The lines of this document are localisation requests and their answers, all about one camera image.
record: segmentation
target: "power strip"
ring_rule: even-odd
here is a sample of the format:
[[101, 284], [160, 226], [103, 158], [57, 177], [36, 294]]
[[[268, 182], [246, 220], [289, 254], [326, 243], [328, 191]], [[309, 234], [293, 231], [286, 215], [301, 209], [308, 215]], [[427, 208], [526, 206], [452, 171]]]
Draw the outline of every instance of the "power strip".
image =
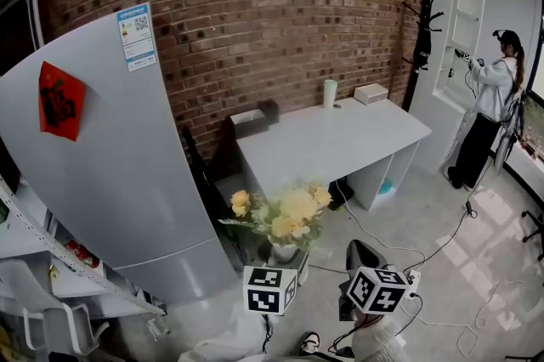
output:
[[416, 270], [411, 270], [410, 274], [408, 274], [406, 279], [410, 283], [410, 288], [408, 288], [408, 291], [405, 293], [406, 300], [413, 300], [415, 298], [414, 294], [417, 294], [417, 287], [419, 286], [421, 278], [422, 274]]

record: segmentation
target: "sticker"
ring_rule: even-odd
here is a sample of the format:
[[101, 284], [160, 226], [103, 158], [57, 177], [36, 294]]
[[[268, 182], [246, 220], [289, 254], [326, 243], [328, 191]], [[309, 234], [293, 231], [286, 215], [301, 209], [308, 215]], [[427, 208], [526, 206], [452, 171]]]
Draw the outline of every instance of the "sticker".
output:
[[147, 4], [117, 13], [128, 71], [156, 63], [156, 52], [151, 35], [150, 13]]

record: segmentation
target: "black pants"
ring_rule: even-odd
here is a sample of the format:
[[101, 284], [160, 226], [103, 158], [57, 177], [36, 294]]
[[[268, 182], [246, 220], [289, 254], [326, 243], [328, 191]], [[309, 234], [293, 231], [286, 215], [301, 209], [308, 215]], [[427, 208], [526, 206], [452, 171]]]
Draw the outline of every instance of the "black pants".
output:
[[471, 189], [474, 188], [499, 127], [501, 127], [500, 123], [478, 114], [473, 127], [462, 142], [456, 165], [448, 170], [448, 176], [455, 188], [460, 189], [463, 184]]
[[315, 353], [300, 352], [299, 356], [317, 356], [318, 358], [322, 358], [323, 360], [328, 360], [328, 362], [342, 362], [340, 359], [333, 358], [332, 356], [329, 356], [328, 354], [324, 354], [322, 352], [315, 352]]

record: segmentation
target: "flower bouquet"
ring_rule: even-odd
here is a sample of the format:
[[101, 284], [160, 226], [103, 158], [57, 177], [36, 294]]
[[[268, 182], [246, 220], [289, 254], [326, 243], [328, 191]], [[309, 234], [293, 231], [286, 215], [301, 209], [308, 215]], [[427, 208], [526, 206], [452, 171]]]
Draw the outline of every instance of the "flower bouquet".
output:
[[321, 214], [331, 202], [321, 184], [293, 184], [270, 200], [263, 195], [237, 191], [230, 198], [236, 219], [219, 220], [251, 228], [266, 235], [274, 246], [307, 250], [321, 233]]

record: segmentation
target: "gray refrigerator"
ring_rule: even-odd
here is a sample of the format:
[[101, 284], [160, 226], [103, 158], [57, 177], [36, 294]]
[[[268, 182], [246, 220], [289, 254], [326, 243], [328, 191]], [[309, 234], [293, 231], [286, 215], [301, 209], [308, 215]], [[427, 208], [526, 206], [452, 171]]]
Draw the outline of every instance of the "gray refrigerator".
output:
[[[75, 142], [40, 131], [44, 61], [86, 85]], [[77, 28], [2, 76], [0, 136], [52, 214], [153, 296], [190, 302], [237, 279], [184, 156], [149, 4]]]

